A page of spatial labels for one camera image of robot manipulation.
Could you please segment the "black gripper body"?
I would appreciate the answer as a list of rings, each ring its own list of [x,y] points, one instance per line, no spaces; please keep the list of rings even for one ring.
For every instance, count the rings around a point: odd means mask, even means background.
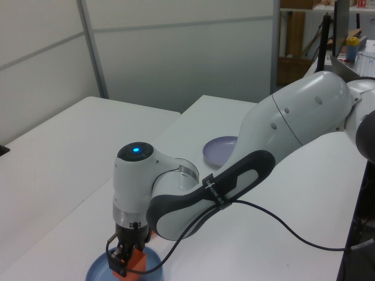
[[[118,234],[118,245],[124,246],[128,249],[137,248],[143,250],[145,244],[151,239],[151,229],[149,225],[143,227],[124,228],[118,224],[115,225],[115,230],[120,232]]]

